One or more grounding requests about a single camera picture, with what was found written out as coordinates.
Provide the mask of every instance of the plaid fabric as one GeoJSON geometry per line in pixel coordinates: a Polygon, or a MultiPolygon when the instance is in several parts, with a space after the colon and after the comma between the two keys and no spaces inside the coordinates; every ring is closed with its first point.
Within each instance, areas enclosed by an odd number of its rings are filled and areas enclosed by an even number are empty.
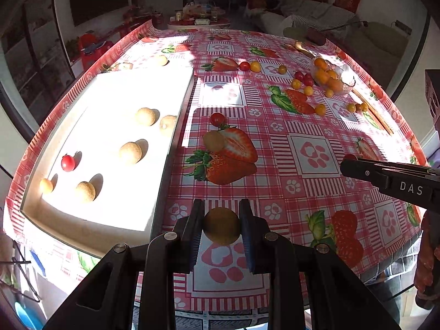
{"type": "MultiPolygon", "coordinates": [[[[169,45],[181,43],[191,45],[190,50],[171,53],[167,57],[171,63],[193,66],[197,82],[179,138],[180,148],[175,157],[168,204],[164,210],[164,231],[171,230],[176,220],[191,209],[194,198],[205,200],[206,211],[224,206],[234,212],[238,211],[241,198],[249,198],[254,213],[265,218],[271,230],[292,242],[308,246],[313,235],[306,216],[324,210],[328,224],[335,212],[350,210],[358,219],[356,238],[364,248],[361,262],[353,269],[357,274],[364,273],[401,249],[419,231],[410,224],[404,202],[380,194],[369,183],[340,174],[338,164],[343,156],[359,154],[359,139],[368,142],[384,160],[408,163],[413,156],[410,140],[414,135],[388,96],[383,93],[378,100],[370,89],[370,76],[349,56],[340,59],[340,50],[335,45],[327,42],[324,46],[309,49],[336,65],[345,63],[351,67],[356,74],[356,89],[381,113],[394,131],[393,135],[374,126],[360,114],[348,113],[345,109],[347,103],[360,102],[352,94],[327,99],[321,88],[314,87],[315,94],[307,102],[312,106],[325,104],[327,112],[324,117],[290,114],[272,103],[269,86],[287,89],[295,71],[309,71],[310,60],[285,47],[285,43],[292,44],[292,40],[233,30],[159,31],[147,22],[101,57],[54,108],[37,132],[18,166],[6,200],[5,224],[10,227],[5,227],[5,231],[10,236],[22,243],[34,244],[34,248],[46,253],[48,258],[58,259],[58,262],[51,262],[56,264],[56,270],[62,271],[72,284],[78,283],[84,272],[77,256],[72,258],[76,251],[53,239],[48,241],[46,235],[41,235],[42,232],[20,213],[32,167],[63,113],[103,68],[106,71],[122,67],[146,68],[149,58],[169,45]],[[158,40],[143,42],[138,38],[140,33],[156,36],[158,40]],[[251,51],[253,46],[271,49],[277,57],[256,55],[251,51]],[[262,72],[210,72],[202,68],[203,64],[211,63],[219,56],[233,58],[237,63],[259,61],[262,72]],[[276,72],[280,64],[288,67],[287,74],[276,72]],[[218,105],[211,102],[213,84],[226,90],[218,105]],[[185,159],[195,149],[203,147],[203,134],[214,129],[209,117],[217,111],[227,117],[228,124],[248,134],[259,156],[256,174],[225,186],[194,181],[183,170],[185,159]],[[384,221],[386,214],[394,217],[392,228],[387,224],[389,219],[384,221]],[[65,261],[67,254],[71,256],[70,262],[65,261]]],[[[231,246],[218,247],[202,235],[194,272],[174,275],[176,309],[182,312],[223,312],[267,307],[269,278],[250,274],[243,259],[241,238],[231,246]]],[[[141,284],[142,275],[138,280],[137,301],[141,284]]]]}

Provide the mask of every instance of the red checkered tablecloth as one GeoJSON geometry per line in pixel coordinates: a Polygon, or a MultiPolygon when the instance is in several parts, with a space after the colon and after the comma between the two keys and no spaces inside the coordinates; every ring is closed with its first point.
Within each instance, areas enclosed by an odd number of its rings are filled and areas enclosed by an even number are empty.
{"type": "MultiPolygon", "coordinates": [[[[354,238],[363,248],[362,258],[353,270],[361,274],[375,266],[402,247],[419,228],[410,223],[404,202],[380,194],[369,183],[344,177],[338,165],[345,154],[360,155],[368,145],[385,161],[415,163],[418,159],[425,164],[426,160],[386,93],[330,42],[307,48],[335,65],[348,65],[354,72],[356,90],[381,113],[394,134],[389,135],[369,114],[347,112],[347,103],[360,102],[352,93],[329,99],[315,86],[307,103],[324,104],[323,117],[287,112],[274,104],[269,87],[289,89],[294,73],[309,72],[310,68],[311,60],[286,46],[289,44],[293,41],[288,38],[255,32],[194,28],[159,31],[150,21],[140,26],[104,54],[43,123],[15,173],[6,200],[4,230],[45,254],[43,258],[50,263],[49,268],[53,267],[52,273],[63,274],[57,278],[58,283],[67,277],[74,286],[86,275],[76,250],[45,235],[20,213],[27,180],[50,132],[94,76],[123,68],[147,68],[151,57],[166,53],[170,63],[193,66],[196,83],[174,161],[163,230],[171,230],[178,218],[187,215],[195,198],[205,200],[206,211],[223,206],[235,212],[238,202],[248,198],[254,213],[265,218],[271,230],[296,244],[309,246],[316,239],[307,221],[309,217],[321,212],[328,235],[335,222],[332,216],[347,210],[356,215],[354,238]],[[265,57],[255,54],[255,47],[265,57]],[[217,68],[207,71],[203,67],[219,57],[237,63],[259,61],[262,71],[243,72],[236,68],[217,72],[217,68]],[[284,75],[276,70],[281,64],[287,66],[284,75]],[[258,155],[254,174],[224,186],[195,181],[184,169],[187,158],[204,148],[202,136],[216,130],[210,124],[213,112],[223,113],[229,125],[244,131],[258,155]]],[[[247,271],[241,238],[224,247],[203,235],[194,271],[189,275],[175,274],[174,288],[176,309],[180,310],[249,310],[268,305],[269,279],[247,271]]]]}

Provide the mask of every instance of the screw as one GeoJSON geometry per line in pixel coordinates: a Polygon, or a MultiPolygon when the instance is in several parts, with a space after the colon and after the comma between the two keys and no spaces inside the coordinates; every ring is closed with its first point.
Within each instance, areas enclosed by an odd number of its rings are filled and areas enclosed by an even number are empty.
{"type": "Polygon", "coordinates": [[[267,232],[265,234],[265,238],[268,241],[276,241],[278,239],[278,235],[275,232],[267,232]]]}
{"type": "Polygon", "coordinates": [[[127,245],[125,243],[118,243],[113,246],[113,250],[116,253],[122,253],[127,249],[127,245]]]}
{"type": "Polygon", "coordinates": [[[176,232],[167,232],[167,233],[165,233],[164,238],[167,241],[172,241],[177,238],[177,233],[176,232]]]}
{"type": "Polygon", "coordinates": [[[323,254],[326,254],[326,253],[328,253],[329,252],[329,246],[327,245],[327,244],[324,244],[324,243],[320,243],[320,244],[317,244],[316,245],[316,250],[319,252],[319,253],[323,253],[323,254]]]}

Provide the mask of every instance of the dining table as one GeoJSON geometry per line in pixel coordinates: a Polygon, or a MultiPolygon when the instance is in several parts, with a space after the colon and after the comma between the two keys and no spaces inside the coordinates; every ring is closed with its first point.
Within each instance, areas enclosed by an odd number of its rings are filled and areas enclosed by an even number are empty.
{"type": "MultiPolygon", "coordinates": [[[[377,276],[382,264],[414,241],[421,210],[381,194],[366,181],[345,177],[339,164],[352,154],[426,165],[414,133],[388,95],[327,40],[323,46],[302,43],[302,49],[348,67],[355,92],[327,98],[325,90],[314,85],[313,94],[304,100],[292,98],[296,105],[289,98],[291,82],[296,72],[309,73],[313,62],[294,40],[260,32],[183,27],[157,30],[148,21],[78,79],[23,155],[6,199],[4,231],[38,252],[47,277],[52,274],[66,294],[87,275],[98,259],[47,235],[20,212],[27,180],[51,131],[98,74],[148,68],[152,58],[163,54],[170,64],[192,66],[195,83],[178,135],[161,231],[171,231],[178,219],[188,216],[196,198],[204,200],[205,212],[224,207],[235,213],[240,200],[247,198],[271,231],[303,246],[325,242],[364,282],[377,276]],[[244,61],[257,61],[260,70],[241,70],[244,61]],[[281,65],[287,68],[284,74],[279,72],[281,65]],[[370,110],[348,111],[348,104],[362,101],[370,110]],[[324,113],[305,112],[320,104],[324,113]],[[222,126],[213,123],[214,113],[224,116],[222,126]],[[206,150],[203,136],[219,129],[238,140],[245,156],[237,159],[234,150],[228,155],[206,150]],[[220,172],[217,161],[223,165],[220,172]]],[[[303,96],[304,87],[297,90],[303,96]]],[[[153,92],[167,98],[169,91],[145,87],[145,93],[153,92]]],[[[193,271],[174,275],[177,328],[237,329],[267,322],[269,283],[268,274],[248,271],[241,237],[222,246],[203,233],[193,271]]],[[[141,287],[142,273],[137,302],[141,287]]],[[[307,304],[304,281],[303,296],[307,304]]]]}

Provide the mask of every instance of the transparent bowl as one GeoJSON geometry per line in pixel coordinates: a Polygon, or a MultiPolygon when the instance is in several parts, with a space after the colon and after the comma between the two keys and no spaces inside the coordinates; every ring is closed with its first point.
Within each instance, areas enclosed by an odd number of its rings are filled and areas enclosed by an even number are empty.
{"type": "Polygon", "coordinates": [[[322,83],[323,75],[320,72],[320,68],[315,66],[315,60],[322,57],[316,57],[312,59],[312,63],[310,65],[310,74],[312,75],[315,83],[325,89],[333,90],[335,95],[346,95],[350,93],[354,86],[356,85],[355,78],[353,76],[353,71],[347,66],[338,67],[337,65],[331,64],[329,61],[325,60],[327,63],[327,71],[332,70],[336,72],[337,81],[332,80],[330,78],[326,83],[322,83]]]}

